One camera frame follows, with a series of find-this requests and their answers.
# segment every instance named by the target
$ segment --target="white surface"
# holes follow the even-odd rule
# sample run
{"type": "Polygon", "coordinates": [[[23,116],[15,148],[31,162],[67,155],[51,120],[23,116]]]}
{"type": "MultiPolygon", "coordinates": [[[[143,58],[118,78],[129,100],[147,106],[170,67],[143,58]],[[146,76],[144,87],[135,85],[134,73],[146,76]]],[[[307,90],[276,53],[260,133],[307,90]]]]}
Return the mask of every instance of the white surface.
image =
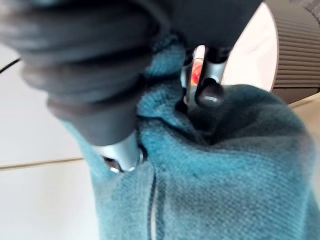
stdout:
{"type": "Polygon", "coordinates": [[[1,240],[98,240],[84,161],[0,172],[1,240]]]}
{"type": "MultiPolygon", "coordinates": [[[[0,46],[1,63],[16,58],[0,46]]],[[[0,74],[0,167],[81,157],[73,137],[46,108],[46,94],[20,77],[22,63],[0,74]]]]}
{"type": "Polygon", "coordinates": [[[247,84],[270,91],[277,64],[277,29],[268,6],[262,3],[229,56],[222,84],[247,84]]]}
{"type": "Polygon", "coordinates": [[[290,104],[292,110],[304,122],[314,137],[318,149],[318,162],[314,172],[313,188],[320,206],[320,93],[290,104]]]}

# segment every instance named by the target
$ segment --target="white tile floor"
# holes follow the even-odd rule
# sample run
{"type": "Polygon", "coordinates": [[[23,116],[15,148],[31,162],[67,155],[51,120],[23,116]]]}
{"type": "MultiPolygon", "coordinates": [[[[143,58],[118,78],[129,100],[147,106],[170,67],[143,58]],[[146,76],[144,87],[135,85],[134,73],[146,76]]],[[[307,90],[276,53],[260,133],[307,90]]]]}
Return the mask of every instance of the white tile floor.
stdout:
{"type": "Polygon", "coordinates": [[[1,240],[98,240],[85,161],[0,172],[1,240]]]}
{"type": "MultiPolygon", "coordinates": [[[[14,59],[9,53],[0,46],[1,63],[14,59]]],[[[76,141],[47,110],[46,94],[22,81],[21,67],[19,62],[0,74],[0,166],[81,157],[76,141]]]]}

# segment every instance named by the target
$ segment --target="black rubber grip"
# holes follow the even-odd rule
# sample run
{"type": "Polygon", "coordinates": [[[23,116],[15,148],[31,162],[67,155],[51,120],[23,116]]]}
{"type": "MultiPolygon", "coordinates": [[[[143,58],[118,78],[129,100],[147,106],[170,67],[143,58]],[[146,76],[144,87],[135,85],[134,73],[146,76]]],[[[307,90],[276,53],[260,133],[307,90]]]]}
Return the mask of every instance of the black rubber grip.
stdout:
{"type": "Polygon", "coordinates": [[[12,11],[0,15],[0,39],[21,55],[25,81],[48,92],[55,116],[92,145],[115,144],[136,127],[157,23],[123,1],[51,3],[10,3],[12,11]]]}
{"type": "Polygon", "coordinates": [[[49,109],[91,144],[105,146],[135,128],[142,73],[158,33],[171,29],[188,49],[232,48],[260,3],[2,0],[0,41],[20,54],[24,79],[48,93],[49,109]]]}

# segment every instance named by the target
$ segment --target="teal towel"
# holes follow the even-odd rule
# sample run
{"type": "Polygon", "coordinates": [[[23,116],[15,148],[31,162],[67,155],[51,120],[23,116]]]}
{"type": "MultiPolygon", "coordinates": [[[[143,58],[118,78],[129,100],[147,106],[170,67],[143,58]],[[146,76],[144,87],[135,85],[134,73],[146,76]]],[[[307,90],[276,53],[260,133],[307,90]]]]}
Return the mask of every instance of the teal towel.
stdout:
{"type": "Polygon", "coordinates": [[[300,120],[274,95],[236,85],[199,111],[206,129],[195,130],[175,110],[182,46],[169,37],[154,51],[137,111],[148,159],[137,170],[110,172],[67,126],[91,171],[100,239],[319,240],[316,148],[300,120]]]}

